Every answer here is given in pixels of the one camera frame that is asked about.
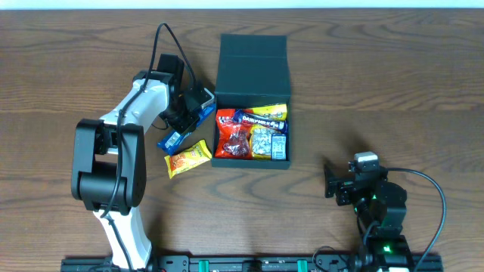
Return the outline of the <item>long blue snack bar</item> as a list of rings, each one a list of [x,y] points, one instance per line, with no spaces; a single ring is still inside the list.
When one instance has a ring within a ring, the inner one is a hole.
[[[199,110],[198,116],[200,119],[196,124],[196,128],[199,128],[215,109],[216,109],[216,105],[210,104],[205,108],[203,108],[202,110]],[[157,147],[162,149],[165,153],[172,156],[175,153],[177,153],[177,150],[179,149],[179,147],[182,145],[185,139],[188,138],[190,135],[191,135],[190,132],[184,135],[180,135],[178,132],[172,130],[170,133],[168,133],[167,136],[164,137],[164,139],[162,139],[160,142],[157,143]]]

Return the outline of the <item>red Hacks candy bag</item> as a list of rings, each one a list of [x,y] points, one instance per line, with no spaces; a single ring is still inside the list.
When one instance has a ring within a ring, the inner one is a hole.
[[[252,125],[232,120],[235,109],[220,109],[216,113],[219,143],[215,157],[220,159],[252,159],[249,138]]]

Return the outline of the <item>dark blue Cadbury chocolate bar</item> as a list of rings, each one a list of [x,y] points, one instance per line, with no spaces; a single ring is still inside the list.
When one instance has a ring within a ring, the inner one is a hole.
[[[232,120],[234,122],[240,122],[243,124],[261,125],[282,133],[287,133],[288,131],[288,124],[285,121],[278,121],[262,116],[257,116],[252,113],[246,113],[243,110],[235,110]]]

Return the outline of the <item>yellow Hacks candy bag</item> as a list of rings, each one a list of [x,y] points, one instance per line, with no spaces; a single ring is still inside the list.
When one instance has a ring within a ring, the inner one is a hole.
[[[272,104],[262,107],[252,107],[243,109],[243,111],[273,120],[285,121],[287,123],[288,110],[286,104]],[[261,125],[252,125],[252,128],[250,129],[249,144],[253,159],[272,160],[271,136],[273,134],[287,135],[287,133],[282,133]]]

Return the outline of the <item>small dark blue box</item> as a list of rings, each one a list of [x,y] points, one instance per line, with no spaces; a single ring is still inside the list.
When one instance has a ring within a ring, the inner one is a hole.
[[[271,159],[285,160],[287,158],[286,145],[287,136],[285,134],[273,134],[271,136]]]

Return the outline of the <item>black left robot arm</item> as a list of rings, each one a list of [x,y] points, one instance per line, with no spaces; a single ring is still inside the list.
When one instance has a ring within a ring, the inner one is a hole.
[[[147,181],[144,136],[156,118],[181,136],[190,134],[211,100],[186,57],[161,54],[133,78],[113,110],[78,122],[71,193],[101,222],[113,253],[93,271],[157,269],[139,211]]]

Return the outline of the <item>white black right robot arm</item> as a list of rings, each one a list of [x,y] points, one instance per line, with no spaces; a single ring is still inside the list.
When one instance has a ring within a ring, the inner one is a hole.
[[[407,192],[388,181],[388,169],[377,160],[349,162],[350,177],[337,177],[324,167],[327,198],[337,205],[351,205],[356,214],[361,243],[350,255],[349,271],[411,271],[415,268],[402,223],[407,208]]]

